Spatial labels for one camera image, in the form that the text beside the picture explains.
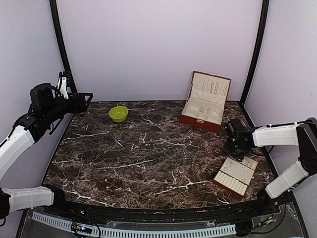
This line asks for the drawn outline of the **beige jewelry tray insert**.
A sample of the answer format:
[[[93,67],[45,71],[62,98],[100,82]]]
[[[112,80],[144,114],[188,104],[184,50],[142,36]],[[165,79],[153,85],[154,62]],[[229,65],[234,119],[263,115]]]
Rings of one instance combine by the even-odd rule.
[[[245,156],[241,162],[227,157],[212,182],[238,198],[243,198],[258,162]]]

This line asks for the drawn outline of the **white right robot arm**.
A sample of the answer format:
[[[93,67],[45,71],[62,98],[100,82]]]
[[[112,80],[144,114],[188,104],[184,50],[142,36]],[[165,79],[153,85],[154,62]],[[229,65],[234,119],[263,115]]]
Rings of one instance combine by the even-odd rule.
[[[265,214],[272,207],[273,200],[317,173],[317,120],[314,117],[257,127],[246,127],[239,119],[232,119],[224,129],[228,135],[224,150],[238,161],[255,148],[298,150],[294,163],[258,192],[257,201],[253,203],[257,215]]]

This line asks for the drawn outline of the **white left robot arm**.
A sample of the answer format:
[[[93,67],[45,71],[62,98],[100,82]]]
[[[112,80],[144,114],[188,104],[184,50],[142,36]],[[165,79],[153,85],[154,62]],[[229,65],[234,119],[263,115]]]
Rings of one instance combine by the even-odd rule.
[[[0,144],[1,177],[47,131],[53,133],[66,114],[85,112],[93,98],[92,93],[68,93],[66,85],[56,88],[50,83],[35,86],[30,96],[28,113],[16,120],[10,134]],[[52,185],[0,189],[1,219],[15,211],[39,206],[50,206],[59,216],[70,212],[69,204],[64,201],[64,192]]]

